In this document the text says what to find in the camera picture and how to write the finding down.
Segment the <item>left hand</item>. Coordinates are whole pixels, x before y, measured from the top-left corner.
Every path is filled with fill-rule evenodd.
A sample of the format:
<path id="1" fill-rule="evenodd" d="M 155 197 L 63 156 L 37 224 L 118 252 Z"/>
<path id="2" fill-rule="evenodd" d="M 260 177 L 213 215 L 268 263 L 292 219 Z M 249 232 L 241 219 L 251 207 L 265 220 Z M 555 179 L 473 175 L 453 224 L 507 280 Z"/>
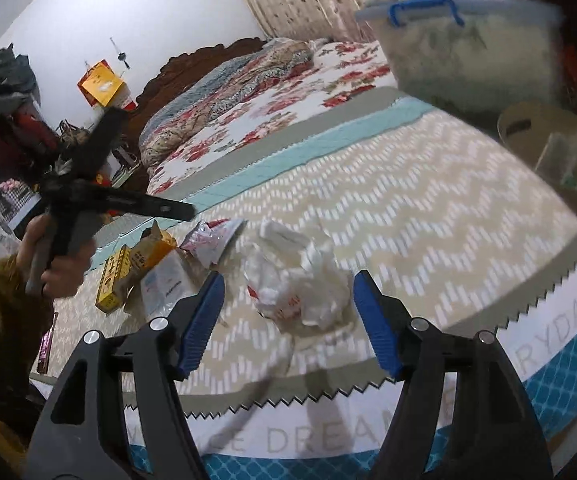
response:
<path id="1" fill-rule="evenodd" d="M 93 239 L 100 222 L 82 214 L 74 224 L 40 214 L 26 227 L 16 257 L 32 298 L 63 299 L 75 296 L 95 252 Z"/>

